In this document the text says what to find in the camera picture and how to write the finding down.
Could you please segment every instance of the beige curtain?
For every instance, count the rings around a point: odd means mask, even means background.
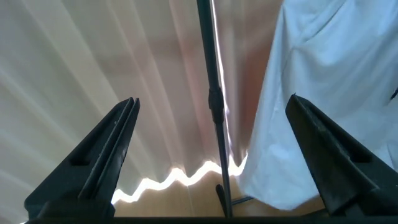
[[[216,1],[228,132],[248,146],[280,1]],[[218,162],[195,0],[0,0],[0,220],[119,101],[141,110],[118,187]]]

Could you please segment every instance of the white sheet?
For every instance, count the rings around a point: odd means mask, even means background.
[[[398,1],[289,0],[279,12],[241,190],[291,210],[318,195],[285,115],[310,100],[397,170]]]

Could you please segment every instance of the floor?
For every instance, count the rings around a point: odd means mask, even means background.
[[[242,197],[236,179],[231,177],[232,198]],[[219,174],[209,172],[199,182],[184,186],[174,182],[161,191],[146,190],[137,202],[119,201],[117,217],[222,217],[223,210],[215,191],[216,184],[222,183]],[[281,211],[257,200],[244,202],[233,207],[236,217],[245,216],[289,216],[304,215],[323,208],[320,198],[315,198],[293,211]]]

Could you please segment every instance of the metal pole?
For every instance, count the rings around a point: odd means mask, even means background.
[[[228,158],[224,140],[224,99],[218,84],[215,41],[213,37],[213,22],[211,19],[210,0],[197,0],[201,37],[205,50],[207,75],[209,79],[209,107],[216,127],[218,150],[220,152],[221,170],[224,185],[224,205],[226,217],[232,217],[231,189],[229,186]]]

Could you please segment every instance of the curtain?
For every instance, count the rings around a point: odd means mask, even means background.
[[[240,165],[250,138],[279,1],[217,1],[226,130]],[[118,182],[219,163],[195,0],[0,0],[0,220],[119,101],[141,110]]]

